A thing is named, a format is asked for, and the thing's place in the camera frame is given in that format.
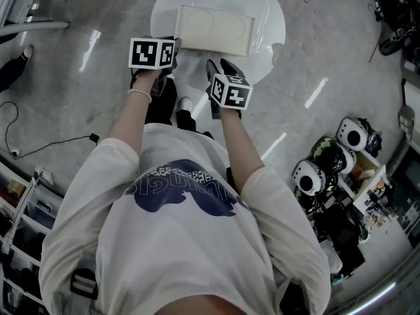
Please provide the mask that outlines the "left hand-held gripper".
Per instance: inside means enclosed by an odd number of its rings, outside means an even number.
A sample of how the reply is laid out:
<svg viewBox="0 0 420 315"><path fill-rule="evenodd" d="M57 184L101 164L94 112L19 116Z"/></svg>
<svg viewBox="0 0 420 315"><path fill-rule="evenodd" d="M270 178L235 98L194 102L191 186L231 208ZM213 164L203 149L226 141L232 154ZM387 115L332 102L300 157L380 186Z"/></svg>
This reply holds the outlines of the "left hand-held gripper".
<svg viewBox="0 0 420 315"><path fill-rule="evenodd" d="M130 88L142 72L161 70L151 90L151 96L161 96L167 76L177 67L177 54L181 45L182 39L173 36L132 38L129 49Z"/></svg>

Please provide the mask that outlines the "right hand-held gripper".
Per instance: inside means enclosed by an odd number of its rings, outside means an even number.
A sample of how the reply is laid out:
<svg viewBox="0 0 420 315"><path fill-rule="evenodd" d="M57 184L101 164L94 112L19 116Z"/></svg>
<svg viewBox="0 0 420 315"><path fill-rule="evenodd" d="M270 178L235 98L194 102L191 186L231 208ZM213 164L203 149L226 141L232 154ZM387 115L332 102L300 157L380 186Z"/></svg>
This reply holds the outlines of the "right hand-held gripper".
<svg viewBox="0 0 420 315"><path fill-rule="evenodd" d="M244 111L248 108L253 87L244 73L231 61L221 58L223 74L218 73L216 64L208 59L205 64L206 76L210 85L206 89L211 104L213 119L221 118L221 108Z"/></svg>

